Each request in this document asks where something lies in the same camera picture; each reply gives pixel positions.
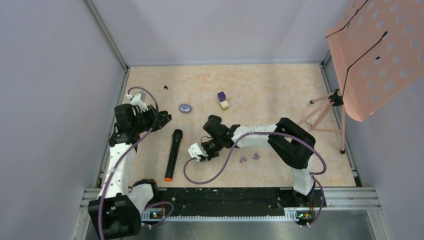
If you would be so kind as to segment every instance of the beige speckled tabletop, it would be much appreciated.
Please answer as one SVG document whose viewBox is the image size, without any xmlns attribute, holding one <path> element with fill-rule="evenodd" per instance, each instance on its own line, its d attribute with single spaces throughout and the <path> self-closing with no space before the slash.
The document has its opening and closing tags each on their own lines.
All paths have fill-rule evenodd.
<svg viewBox="0 0 424 240">
<path fill-rule="evenodd" d="M 157 99 L 159 109 L 172 114 L 172 121 L 163 129 L 150 134 L 138 146 L 131 166 L 130 184 L 143 178 L 155 179 L 159 187 L 196 187 L 183 175 L 184 163 L 190 158 L 187 149 L 199 143 L 208 134 L 202 126 L 209 115 L 222 118 L 227 127 L 264 126 L 275 124 L 286 117 L 295 123 L 306 116 L 318 104 L 311 99 L 326 94 L 318 64 L 247 64 L 247 65 L 197 65 L 132 67 L 126 89 L 141 86 Z M 224 91 L 229 109 L 222 111 L 217 93 Z M 146 102 L 153 101 L 147 97 Z M 180 104 L 190 104 L 192 112 L 183 114 Z M 309 131 L 309 126 L 302 127 Z M 337 129 L 333 113 L 327 115 L 320 128 Z M 173 181 L 164 180 L 172 133 L 183 131 Z M 355 186 L 346 155 L 341 155 L 340 135 L 336 132 L 312 131 L 316 139 L 315 149 L 324 157 L 327 172 L 317 177 L 323 186 Z M 212 178 L 222 167 L 228 149 L 209 162 L 191 162 L 187 174 L 195 181 Z M 260 159 L 254 160 L 254 153 Z M 247 162 L 239 163 L 240 157 Z M 320 171 L 317 158 L 313 169 Z M 292 172 L 272 148 L 245 147 L 234 150 L 225 171 L 215 181 L 203 187 L 291 187 Z"/>
</svg>

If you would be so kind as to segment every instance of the purple cube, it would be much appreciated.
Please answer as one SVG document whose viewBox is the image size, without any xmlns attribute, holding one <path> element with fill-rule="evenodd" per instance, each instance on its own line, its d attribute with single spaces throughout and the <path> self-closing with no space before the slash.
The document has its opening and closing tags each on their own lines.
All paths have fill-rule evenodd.
<svg viewBox="0 0 424 240">
<path fill-rule="evenodd" d="M 225 93 L 223 91 L 218 93 L 218 101 L 222 102 L 222 101 L 225 101 L 226 99 L 227 97 L 225 96 Z"/>
</svg>

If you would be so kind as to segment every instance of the pink music stand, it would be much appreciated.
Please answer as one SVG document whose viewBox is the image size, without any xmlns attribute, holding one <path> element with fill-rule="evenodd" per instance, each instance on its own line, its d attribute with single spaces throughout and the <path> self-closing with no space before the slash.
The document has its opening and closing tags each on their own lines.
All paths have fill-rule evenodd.
<svg viewBox="0 0 424 240">
<path fill-rule="evenodd" d="M 335 28 L 341 29 L 364 4 L 354 0 Z M 368 0 L 342 31 L 327 38 L 347 114 L 364 121 L 413 81 L 424 80 L 424 0 Z"/>
</svg>

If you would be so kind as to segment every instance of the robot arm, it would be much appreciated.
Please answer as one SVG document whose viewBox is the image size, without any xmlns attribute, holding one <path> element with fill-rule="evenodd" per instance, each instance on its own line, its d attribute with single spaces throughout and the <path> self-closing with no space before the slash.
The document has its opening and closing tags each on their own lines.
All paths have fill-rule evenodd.
<svg viewBox="0 0 424 240">
<path fill-rule="evenodd" d="M 128 193 L 130 167 L 136 157 L 137 146 L 126 154 L 115 168 L 119 158 L 131 148 L 139 139 L 140 134 L 152 128 L 155 132 L 163 128 L 172 117 L 167 111 L 157 115 L 156 109 L 145 104 L 146 94 L 137 93 L 134 97 L 127 95 L 131 103 L 122 104 L 114 108 L 116 123 L 113 134 L 109 139 L 109 164 L 105 179 L 113 173 L 112 179 L 105 190 L 105 183 L 101 188 L 97 200 L 90 201 L 88 213 L 93 226 L 99 234 L 98 215 L 102 211 L 102 225 L 105 239 L 115 239 L 136 235 L 141 230 L 140 212 L 154 196 L 155 183 L 153 180 L 142 180 Z M 100 209 L 100 198 L 105 194 L 103 208 Z"/>
<path fill-rule="evenodd" d="M 197 158 L 201 162 L 219 156 L 219 151 L 223 148 L 231 148 L 234 142 L 240 136 L 252 132 L 266 133 L 285 133 L 295 136 L 311 147 L 315 145 L 315 138 L 300 126 L 288 118 L 281 118 L 278 123 L 268 126 L 246 127 L 241 125 L 232 125 L 230 128 L 221 124 L 221 118 L 218 116 L 209 116 L 203 129 L 212 137 L 207 142 L 201 144 L 195 143 L 188 149 L 192 158 Z M 280 158 L 292 168 L 293 189 L 308 196 L 314 188 L 314 180 L 311 178 L 311 156 L 312 152 L 301 143 L 293 140 L 289 141 L 283 136 L 255 134 L 241 139 L 236 147 L 243 148 L 249 146 L 271 147 Z"/>
</svg>

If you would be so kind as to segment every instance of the white wall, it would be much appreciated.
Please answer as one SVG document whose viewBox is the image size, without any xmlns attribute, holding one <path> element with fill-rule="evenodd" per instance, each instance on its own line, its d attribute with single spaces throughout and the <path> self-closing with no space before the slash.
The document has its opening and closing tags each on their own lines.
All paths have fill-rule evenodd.
<svg viewBox="0 0 424 240">
<path fill-rule="evenodd" d="M 351 0 L 94 0 L 129 65 L 320 62 Z"/>
<path fill-rule="evenodd" d="M 0 239 L 71 237 L 122 79 L 82 0 L 0 1 Z"/>
<path fill-rule="evenodd" d="M 332 63 L 329 76 L 338 88 Z M 367 120 L 346 118 L 360 178 L 375 187 L 399 240 L 423 239 L 424 70 L 422 76 Z"/>
</svg>

